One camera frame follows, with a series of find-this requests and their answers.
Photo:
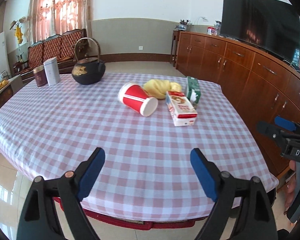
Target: potted plant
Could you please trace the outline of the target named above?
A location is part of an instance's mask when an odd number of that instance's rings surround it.
[[[186,31],[188,26],[192,25],[190,20],[180,20],[180,24],[175,27],[178,31]]]

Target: teapot lid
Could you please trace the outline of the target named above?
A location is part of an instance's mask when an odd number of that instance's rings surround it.
[[[87,58],[83,58],[78,60],[78,63],[89,63],[89,62],[93,62],[93,61],[98,61],[97,57],[87,57]]]

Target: sofa cushion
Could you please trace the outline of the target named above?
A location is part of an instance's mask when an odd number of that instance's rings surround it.
[[[60,53],[61,53],[61,37],[57,37],[50,41],[44,42],[43,62],[53,57],[56,57],[57,61],[60,61],[61,59]]]
[[[43,64],[43,43],[29,47],[28,64],[31,69]]]
[[[74,45],[83,38],[81,30],[70,34],[62,35],[60,61],[74,58]]]

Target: screw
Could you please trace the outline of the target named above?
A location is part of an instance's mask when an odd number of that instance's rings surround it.
[[[222,176],[223,178],[228,178],[228,177],[230,177],[230,173],[229,173],[228,171],[222,171],[222,172],[221,172],[221,176]]]
[[[41,176],[37,176],[34,178],[34,182],[40,182],[42,180]]]
[[[73,175],[74,175],[74,172],[73,172],[73,171],[67,171],[67,172],[65,173],[65,177],[66,177],[66,178],[71,178],[71,177],[73,177]]]
[[[259,183],[261,180],[258,178],[258,177],[256,177],[256,176],[253,176],[252,177],[252,180],[255,182],[255,183]]]

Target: pink and white checkered tablecloth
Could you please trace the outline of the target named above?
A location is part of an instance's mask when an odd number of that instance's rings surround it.
[[[266,191],[270,174],[257,144],[219,85],[199,81],[202,92],[194,126],[175,127],[164,100],[150,117],[118,101],[123,84],[186,79],[148,74],[106,73],[83,86],[61,75],[55,86],[30,82],[0,109],[0,153],[29,179],[60,177],[87,160],[96,147],[106,162],[82,206],[132,220],[173,221],[207,216],[208,199],[192,169],[190,151],[234,177],[259,176]]]

